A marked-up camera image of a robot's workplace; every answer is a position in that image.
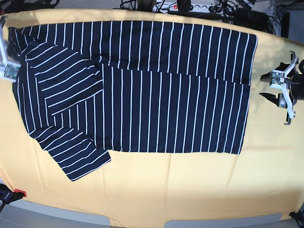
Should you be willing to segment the yellow table cloth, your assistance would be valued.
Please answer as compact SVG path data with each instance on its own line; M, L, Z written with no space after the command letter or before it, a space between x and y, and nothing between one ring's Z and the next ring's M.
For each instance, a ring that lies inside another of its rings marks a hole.
M263 32L253 64L249 112L239 155L196 152L110 153L112 160L70 181L26 132L10 81L0 82L0 177L26 200L104 215L112 226L162 228L170 220L234 219L279 213L287 219L304 201L304 104L292 123L260 96L259 77L304 57L303 45Z

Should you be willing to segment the navy white striped T-shirt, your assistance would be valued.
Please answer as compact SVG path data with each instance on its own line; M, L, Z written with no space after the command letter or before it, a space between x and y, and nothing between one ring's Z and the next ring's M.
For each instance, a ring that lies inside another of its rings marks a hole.
M71 181L119 152L241 152L257 36L96 21L9 28L29 136Z

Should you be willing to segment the blue red table clamp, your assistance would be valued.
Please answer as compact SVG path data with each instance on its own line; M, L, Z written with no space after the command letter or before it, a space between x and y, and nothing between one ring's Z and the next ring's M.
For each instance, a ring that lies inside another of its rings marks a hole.
M11 191L5 184L0 184L0 200L5 204L10 204L11 202L20 200L26 196L27 194L25 191Z

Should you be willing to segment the grey chair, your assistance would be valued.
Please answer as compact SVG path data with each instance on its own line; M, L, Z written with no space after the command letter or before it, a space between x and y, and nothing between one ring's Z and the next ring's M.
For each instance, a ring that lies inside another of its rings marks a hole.
M45 214L7 205L0 213L2 228L109 228L103 216L56 209Z
M281 213L246 218L217 220L171 220L164 228L240 228L279 222Z

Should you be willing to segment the black right table clamp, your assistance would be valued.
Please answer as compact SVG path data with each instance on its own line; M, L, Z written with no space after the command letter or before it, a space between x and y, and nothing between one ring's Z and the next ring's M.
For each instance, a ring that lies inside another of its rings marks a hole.
M289 216L296 221L299 228L304 228L304 212L290 212Z

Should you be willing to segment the white power strip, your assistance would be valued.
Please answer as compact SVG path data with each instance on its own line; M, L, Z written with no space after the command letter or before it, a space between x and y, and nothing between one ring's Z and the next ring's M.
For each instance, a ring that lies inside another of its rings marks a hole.
M161 12L161 13L169 13L169 12L179 12L177 2L164 2L162 5L161 1L157 1L154 5L152 12ZM192 3L189 9L189 13L210 13L210 9L213 5L207 4L198 4Z

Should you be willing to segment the grey chair back right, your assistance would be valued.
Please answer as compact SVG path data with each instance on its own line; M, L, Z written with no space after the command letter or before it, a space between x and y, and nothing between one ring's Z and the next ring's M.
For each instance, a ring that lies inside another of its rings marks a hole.
M279 222L281 213L246 218L217 220L171 220L164 228L240 228Z

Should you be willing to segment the grey chair back left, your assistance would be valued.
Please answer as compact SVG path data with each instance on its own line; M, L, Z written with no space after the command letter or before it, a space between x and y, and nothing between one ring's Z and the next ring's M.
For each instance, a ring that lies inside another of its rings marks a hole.
M103 216L56 209L45 214L7 205L0 213L2 228L109 228Z

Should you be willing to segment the black power adapter box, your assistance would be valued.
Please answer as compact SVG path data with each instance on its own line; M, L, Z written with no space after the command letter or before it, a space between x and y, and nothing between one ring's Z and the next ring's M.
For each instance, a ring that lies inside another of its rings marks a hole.
M234 16L234 24L239 26L262 26L267 24L268 16L265 13L238 8Z

